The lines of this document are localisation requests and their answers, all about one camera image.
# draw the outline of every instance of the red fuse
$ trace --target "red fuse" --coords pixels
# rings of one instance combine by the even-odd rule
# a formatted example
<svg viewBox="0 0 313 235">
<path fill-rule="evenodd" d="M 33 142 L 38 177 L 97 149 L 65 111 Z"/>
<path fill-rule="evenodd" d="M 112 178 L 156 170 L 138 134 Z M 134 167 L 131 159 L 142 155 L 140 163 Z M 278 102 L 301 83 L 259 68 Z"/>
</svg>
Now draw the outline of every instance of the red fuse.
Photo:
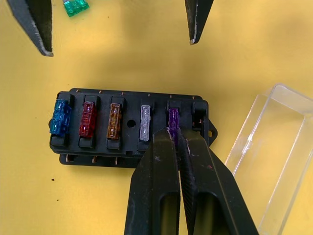
<svg viewBox="0 0 313 235">
<path fill-rule="evenodd" d="M 93 102 L 84 103 L 84 111 L 79 127 L 79 135 L 84 138 L 91 138 L 96 124 L 97 109 Z"/>
<path fill-rule="evenodd" d="M 111 104 L 110 118 L 108 124 L 107 138 L 110 140 L 119 139 L 120 121 L 122 119 L 120 104 Z"/>
</svg>

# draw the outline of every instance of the yellow table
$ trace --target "yellow table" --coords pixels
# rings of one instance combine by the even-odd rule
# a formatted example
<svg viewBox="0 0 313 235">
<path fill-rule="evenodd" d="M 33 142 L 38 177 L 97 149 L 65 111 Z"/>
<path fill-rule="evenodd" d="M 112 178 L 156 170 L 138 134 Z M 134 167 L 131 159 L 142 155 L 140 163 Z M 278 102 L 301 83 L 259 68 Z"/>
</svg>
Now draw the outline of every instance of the yellow table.
<svg viewBox="0 0 313 235">
<path fill-rule="evenodd" d="M 47 125 L 58 91 L 201 95 L 222 161 L 257 94 L 281 82 L 313 96 L 311 0 L 216 0 L 195 46 L 183 0 L 89 0 L 73 18 L 52 3 L 48 58 L 0 0 L 1 235 L 123 234 L 133 170 L 59 163 Z M 313 234 L 312 181 L 313 165 L 285 235 Z M 179 234 L 187 234 L 183 210 Z"/>
</svg>

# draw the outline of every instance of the metal terminal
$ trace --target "metal terminal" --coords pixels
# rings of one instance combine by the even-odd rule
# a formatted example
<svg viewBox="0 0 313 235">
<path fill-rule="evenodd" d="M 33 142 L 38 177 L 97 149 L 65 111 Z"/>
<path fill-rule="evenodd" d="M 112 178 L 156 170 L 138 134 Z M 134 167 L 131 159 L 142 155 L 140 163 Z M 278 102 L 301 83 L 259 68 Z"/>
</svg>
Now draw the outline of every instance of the metal terminal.
<svg viewBox="0 0 313 235">
<path fill-rule="evenodd" d="M 139 139 L 141 141 L 149 141 L 150 109 L 151 109 L 150 105 L 141 106 L 140 133 L 139 133 Z"/>
<path fill-rule="evenodd" d="M 92 163 L 96 163 L 96 162 L 97 162 L 97 156 L 93 156 Z"/>
<path fill-rule="evenodd" d="M 66 162 L 69 163 L 69 162 L 72 162 L 72 161 L 74 161 L 74 157 L 72 155 L 70 155 L 70 154 L 67 154 Z"/>
</svg>

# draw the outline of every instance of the clear plastic cover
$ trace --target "clear plastic cover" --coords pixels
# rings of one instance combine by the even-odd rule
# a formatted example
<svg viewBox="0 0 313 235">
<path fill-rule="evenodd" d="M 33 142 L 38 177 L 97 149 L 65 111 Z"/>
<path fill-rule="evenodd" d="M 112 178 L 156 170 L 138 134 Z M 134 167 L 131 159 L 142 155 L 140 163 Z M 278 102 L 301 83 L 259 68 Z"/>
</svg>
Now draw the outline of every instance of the clear plastic cover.
<svg viewBox="0 0 313 235">
<path fill-rule="evenodd" d="M 313 100 L 278 84 L 258 95 L 225 162 L 262 235 L 281 234 L 313 154 Z"/>
</svg>

